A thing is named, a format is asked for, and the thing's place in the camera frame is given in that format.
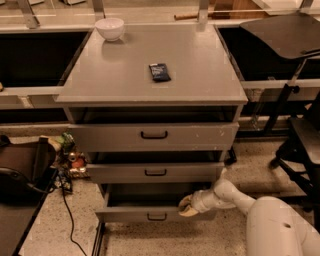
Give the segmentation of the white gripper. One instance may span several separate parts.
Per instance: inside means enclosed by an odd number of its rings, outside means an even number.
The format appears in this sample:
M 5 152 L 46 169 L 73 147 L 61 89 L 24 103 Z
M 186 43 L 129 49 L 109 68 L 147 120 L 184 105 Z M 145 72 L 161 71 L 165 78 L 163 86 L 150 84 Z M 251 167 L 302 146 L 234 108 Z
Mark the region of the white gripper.
M 178 204 L 182 217 L 192 217 L 198 213 L 205 213 L 214 208 L 217 202 L 212 190 L 199 190 L 191 195 L 185 196 Z

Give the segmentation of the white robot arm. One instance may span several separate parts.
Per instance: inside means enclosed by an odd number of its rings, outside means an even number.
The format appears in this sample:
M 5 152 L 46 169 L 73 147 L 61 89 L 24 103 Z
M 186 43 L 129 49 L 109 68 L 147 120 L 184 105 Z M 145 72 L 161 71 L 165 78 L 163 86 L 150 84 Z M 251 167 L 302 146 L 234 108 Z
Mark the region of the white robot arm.
M 179 214 L 238 208 L 246 216 L 247 256 L 320 256 L 319 232 L 290 205 L 276 197 L 248 196 L 224 178 L 225 172 L 209 189 L 185 196 Z

